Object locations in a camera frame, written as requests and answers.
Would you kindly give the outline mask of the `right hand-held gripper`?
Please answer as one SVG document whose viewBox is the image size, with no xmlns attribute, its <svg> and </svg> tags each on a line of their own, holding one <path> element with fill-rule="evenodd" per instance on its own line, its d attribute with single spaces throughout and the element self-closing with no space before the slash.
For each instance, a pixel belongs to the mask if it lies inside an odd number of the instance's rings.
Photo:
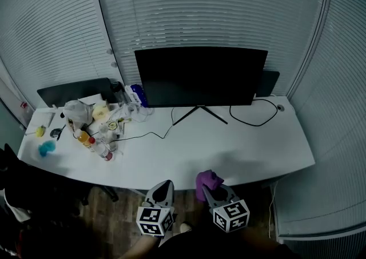
<svg viewBox="0 0 366 259">
<path fill-rule="evenodd" d="M 231 233 L 248 226 L 250 211 L 243 199 L 234 192 L 234 190 L 222 184 L 220 186 L 224 192 L 224 201 L 230 202 L 219 206 L 217 200 L 218 191 L 209 189 L 202 185 L 202 192 L 209 207 L 212 208 L 213 223 L 225 233 Z"/>
</svg>

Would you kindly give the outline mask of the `purple cloth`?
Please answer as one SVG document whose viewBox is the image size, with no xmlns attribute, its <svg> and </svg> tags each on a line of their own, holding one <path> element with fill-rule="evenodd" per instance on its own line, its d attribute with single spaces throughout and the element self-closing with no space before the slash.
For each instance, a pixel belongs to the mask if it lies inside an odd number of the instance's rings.
<svg viewBox="0 0 366 259">
<path fill-rule="evenodd" d="M 206 170 L 204 172 L 198 173 L 196 177 L 196 197 L 199 201 L 205 202 L 206 198 L 203 191 L 203 186 L 207 186 L 209 190 L 216 190 L 220 185 L 222 185 L 224 179 L 219 177 L 212 170 Z"/>
</svg>

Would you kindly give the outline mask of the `black computer monitor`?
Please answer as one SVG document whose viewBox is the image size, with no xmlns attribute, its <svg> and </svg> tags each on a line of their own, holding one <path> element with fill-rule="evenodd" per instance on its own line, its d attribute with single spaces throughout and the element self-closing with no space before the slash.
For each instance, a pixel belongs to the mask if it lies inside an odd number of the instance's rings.
<svg viewBox="0 0 366 259">
<path fill-rule="evenodd" d="M 250 106 L 268 55 L 239 47 L 168 47 L 134 52 L 149 107 Z"/>
</svg>

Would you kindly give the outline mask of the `person's right forearm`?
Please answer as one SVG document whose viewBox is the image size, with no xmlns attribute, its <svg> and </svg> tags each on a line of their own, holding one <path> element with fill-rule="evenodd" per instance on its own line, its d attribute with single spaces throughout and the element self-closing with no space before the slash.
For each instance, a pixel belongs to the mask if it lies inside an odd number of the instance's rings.
<svg viewBox="0 0 366 259">
<path fill-rule="evenodd" d="M 244 241 L 246 241 L 251 247 L 263 255 L 274 253 L 275 250 L 280 246 L 277 241 L 250 227 L 243 228 L 240 232 L 240 235 Z"/>
</svg>

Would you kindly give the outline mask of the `person's left forearm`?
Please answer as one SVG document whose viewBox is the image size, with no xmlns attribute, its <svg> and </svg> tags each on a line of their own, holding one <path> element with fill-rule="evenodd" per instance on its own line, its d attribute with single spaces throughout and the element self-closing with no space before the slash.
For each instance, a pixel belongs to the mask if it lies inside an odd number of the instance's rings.
<svg viewBox="0 0 366 259">
<path fill-rule="evenodd" d="M 139 240 L 118 259 L 145 259 L 161 242 L 161 237 L 142 235 Z"/>
</svg>

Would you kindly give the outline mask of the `person's dark clothing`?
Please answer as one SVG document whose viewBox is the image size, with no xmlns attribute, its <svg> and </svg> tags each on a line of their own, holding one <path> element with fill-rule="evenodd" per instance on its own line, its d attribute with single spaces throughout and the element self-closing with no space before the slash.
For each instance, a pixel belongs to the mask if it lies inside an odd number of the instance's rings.
<svg viewBox="0 0 366 259">
<path fill-rule="evenodd" d="M 301 259 L 284 244 L 272 254 L 260 254 L 242 239 L 241 230 L 224 233 L 214 227 L 194 228 L 167 240 L 155 255 L 158 259 Z"/>
</svg>

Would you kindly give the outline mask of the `red-capped clear bottle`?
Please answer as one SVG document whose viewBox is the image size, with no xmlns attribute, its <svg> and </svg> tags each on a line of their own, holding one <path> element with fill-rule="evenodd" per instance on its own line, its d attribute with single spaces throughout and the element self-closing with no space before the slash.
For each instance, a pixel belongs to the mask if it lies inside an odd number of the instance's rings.
<svg viewBox="0 0 366 259">
<path fill-rule="evenodd" d="M 90 137 L 89 142 L 91 144 L 92 149 L 96 152 L 98 156 L 100 156 L 105 161 L 113 160 L 114 158 L 113 153 L 102 141 L 97 140 L 94 137 Z"/>
</svg>

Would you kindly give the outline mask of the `white power strip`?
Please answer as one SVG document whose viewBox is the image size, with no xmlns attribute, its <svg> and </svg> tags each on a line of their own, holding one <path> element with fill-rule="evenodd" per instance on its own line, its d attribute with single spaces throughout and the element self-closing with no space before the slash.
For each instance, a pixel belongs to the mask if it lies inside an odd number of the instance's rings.
<svg viewBox="0 0 366 259">
<path fill-rule="evenodd" d="M 123 103 L 122 106 L 112 110 L 110 115 L 130 116 L 133 112 L 139 112 L 142 106 L 138 103 Z"/>
</svg>

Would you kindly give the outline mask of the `orange juice bottle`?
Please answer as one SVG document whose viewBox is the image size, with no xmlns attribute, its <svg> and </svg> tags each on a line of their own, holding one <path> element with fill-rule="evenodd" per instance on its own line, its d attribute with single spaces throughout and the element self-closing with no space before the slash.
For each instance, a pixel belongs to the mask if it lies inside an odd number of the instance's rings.
<svg viewBox="0 0 366 259">
<path fill-rule="evenodd" d="M 87 148 L 90 146 L 90 142 L 89 142 L 90 136 L 87 134 L 87 132 L 85 132 L 81 129 L 77 129 L 74 132 L 74 135 L 77 138 L 77 140 L 79 140 L 79 142 L 83 144 L 83 146 L 85 146 Z"/>
</svg>

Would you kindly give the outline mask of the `yellow tissue pack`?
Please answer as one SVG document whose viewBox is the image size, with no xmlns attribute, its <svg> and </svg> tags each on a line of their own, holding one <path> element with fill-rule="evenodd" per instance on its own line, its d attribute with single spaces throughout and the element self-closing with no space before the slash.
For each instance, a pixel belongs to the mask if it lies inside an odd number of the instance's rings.
<svg viewBox="0 0 366 259">
<path fill-rule="evenodd" d="M 108 101 L 99 101 L 93 105 L 92 116 L 94 120 L 99 120 L 105 118 L 110 112 L 110 107 Z"/>
</svg>

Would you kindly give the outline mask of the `dark-lidded clear water bottle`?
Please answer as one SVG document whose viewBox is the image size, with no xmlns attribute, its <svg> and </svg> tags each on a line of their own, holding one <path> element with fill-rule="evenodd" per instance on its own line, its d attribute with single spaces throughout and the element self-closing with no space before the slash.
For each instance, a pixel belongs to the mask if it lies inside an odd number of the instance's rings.
<svg viewBox="0 0 366 259">
<path fill-rule="evenodd" d="M 122 106 L 123 103 L 127 103 L 127 100 L 124 95 L 125 90 L 122 83 L 112 82 L 110 85 L 110 89 L 113 92 L 115 99 L 120 106 Z"/>
</svg>

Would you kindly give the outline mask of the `white plastic bag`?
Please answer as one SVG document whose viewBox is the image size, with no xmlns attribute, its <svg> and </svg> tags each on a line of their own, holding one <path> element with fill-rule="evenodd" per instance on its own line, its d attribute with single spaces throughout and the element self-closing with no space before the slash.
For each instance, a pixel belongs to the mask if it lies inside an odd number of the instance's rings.
<svg viewBox="0 0 366 259">
<path fill-rule="evenodd" d="M 65 103 L 62 112 L 66 118 L 66 125 L 73 132 L 93 122 L 93 106 L 87 105 L 79 100 L 72 100 Z"/>
</svg>

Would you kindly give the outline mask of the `short dark desk partition panel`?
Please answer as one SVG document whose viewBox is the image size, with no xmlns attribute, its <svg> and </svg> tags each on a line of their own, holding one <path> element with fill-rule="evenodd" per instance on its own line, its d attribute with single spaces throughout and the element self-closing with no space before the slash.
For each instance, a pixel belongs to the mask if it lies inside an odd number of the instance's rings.
<svg viewBox="0 0 366 259">
<path fill-rule="evenodd" d="M 272 94 L 272 91 L 280 76 L 278 71 L 264 70 L 262 72 L 258 87 L 256 90 L 256 97 L 268 97 Z"/>
</svg>

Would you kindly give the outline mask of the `blue fluffy ball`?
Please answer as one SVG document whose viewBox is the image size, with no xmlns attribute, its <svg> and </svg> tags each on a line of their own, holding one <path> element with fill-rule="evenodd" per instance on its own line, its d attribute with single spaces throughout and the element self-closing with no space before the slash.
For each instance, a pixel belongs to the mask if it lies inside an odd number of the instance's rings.
<svg viewBox="0 0 366 259">
<path fill-rule="evenodd" d="M 54 140 L 45 141 L 38 146 L 38 152 L 41 157 L 46 157 L 48 153 L 55 151 L 56 143 Z"/>
</svg>

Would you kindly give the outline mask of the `white keyboard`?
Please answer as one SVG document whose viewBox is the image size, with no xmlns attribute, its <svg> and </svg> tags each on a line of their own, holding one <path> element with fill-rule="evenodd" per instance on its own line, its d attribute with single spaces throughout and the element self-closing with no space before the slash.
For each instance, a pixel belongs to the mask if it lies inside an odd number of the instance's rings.
<svg viewBox="0 0 366 259">
<path fill-rule="evenodd" d="M 30 120 L 25 135 L 35 135 L 37 127 L 44 126 L 46 129 L 51 124 L 54 113 L 51 112 L 35 112 Z"/>
</svg>

